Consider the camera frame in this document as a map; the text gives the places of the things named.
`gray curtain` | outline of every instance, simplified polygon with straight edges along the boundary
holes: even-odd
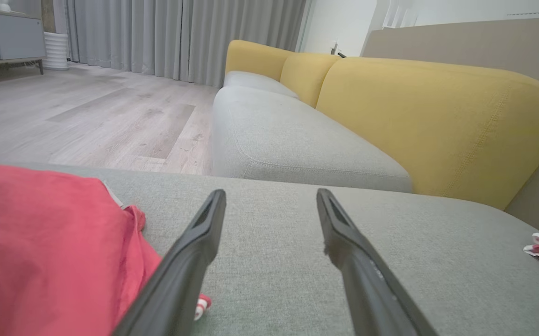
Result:
[[[294,50],[305,0],[67,0],[71,60],[220,87],[227,45]]]

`cabinet door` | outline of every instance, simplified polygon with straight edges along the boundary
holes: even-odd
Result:
[[[0,59],[45,57],[41,20],[0,15]]]

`gray sofa seat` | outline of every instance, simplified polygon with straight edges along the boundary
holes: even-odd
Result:
[[[224,189],[218,256],[202,291],[212,308],[195,336],[352,335],[340,272],[323,254],[317,186],[26,164],[99,178],[147,215],[164,255],[207,195]],[[329,187],[442,336],[539,335],[537,232],[482,204]]]
[[[267,76],[253,74],[252,72],[231,71],[227,73],[224,78],[224,87],[229,86],[251,87],[253,89],[280,93],[297,99],[299,98],[296,93],[277,80]]]
[[[224,87],[212,124],[214,176],[412,192],[394,159],[294,98]]]

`wooden floor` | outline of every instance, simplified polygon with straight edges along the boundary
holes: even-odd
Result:
[[[210,174],[218,89],[73,64],[0,78],[0,161]]]

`ribbed white planter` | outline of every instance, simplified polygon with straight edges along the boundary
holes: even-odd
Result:
[[[66,60],[68,50],[68,35],[44,32],[45,53],[43,67],[49,70],[68,70]]]

